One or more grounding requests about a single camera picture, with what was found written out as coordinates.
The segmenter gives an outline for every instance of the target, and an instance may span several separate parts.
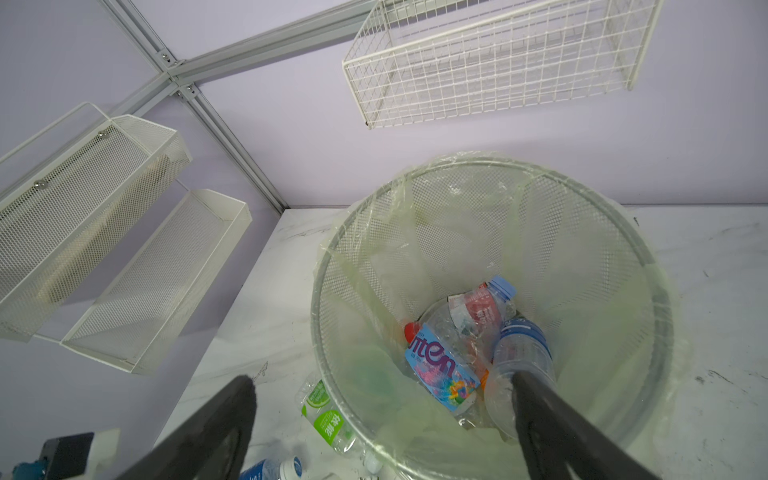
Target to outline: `white wire basket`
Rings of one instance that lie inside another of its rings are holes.
[[[663,0],[379,0],[343,69],[368,128],[631,90]]]
[[[29,341],[190,159],[175,130],[93,104],[0,159],[0,180],[38,164],[0,194],[0,337]]]
[[[250,222],[240,200],[212,190],[187,193],[61,344],[151,374]]]

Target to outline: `white container lid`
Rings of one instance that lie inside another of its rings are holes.
[[[293,457],[280,464],[280,480],[299,480],[301,478],[301,460]]]

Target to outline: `wire mesh trash can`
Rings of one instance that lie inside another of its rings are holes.
[[[404,323],[497,274],[544,330],[558,394],[605,435],[627,446],[660,405],[677,341],[672,296],[621,207],[535,165],[442,159],[351,209],[325,248],[311,306],[330,395],[412,477],[526,475],[516,441],[464,430],[406,375]]]

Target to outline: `bottle label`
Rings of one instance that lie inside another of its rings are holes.
[[[241,473],[237,480],[262,480],[264,477],[264,462],[266,462],[266,459]]]
[[[541,329],[538,328],[538,325],[531,320],[523,316],[516,316],[515,318],[505,320],[502,324],[502,334],[499,340],[501,341],[501,339],[510,335],[530,336],[532,339],[539,342],[544,349],[547,350],[547,353],[549,353],[549,358],[552,358],[549,346],[547,345],[547,339],[544,337],[544,332],[542,332]]]
[[[478,377],[456,362],[427,325],[408,346],[406,361],[427,390],[452,412],[480,385]]]
[[[322,408],[330,401],[331,398],[326,391],[326,384],[322,380],[315,385],[315,389],[306,397],[306,404],[314,409]]]
[[[484,283],[471,292],[449,296],[448,307],[459,332],[477,333],[491,325],[498,328],[502,322],[493,295]]]
[[[342,425],[344,425],[344,418],[336,410],[321,413],[315,420],[315,430],[328,442],[328,445],[339,434]]]

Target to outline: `white marble countertop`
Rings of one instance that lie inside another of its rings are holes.
[[[664,478],[764,478],[768,472],[768,207],[631,209],[680,294],[693,347],[669,432],[657,442]],[[244,466],[303,460],[306,478],[367,476],[336,455],[294,397],[315,369],[310,300],[319,242],[339,213],[287,210],[168,419],[161,439],[234,376],[257,386]],[[385,469],[382,480],[392,478]]]

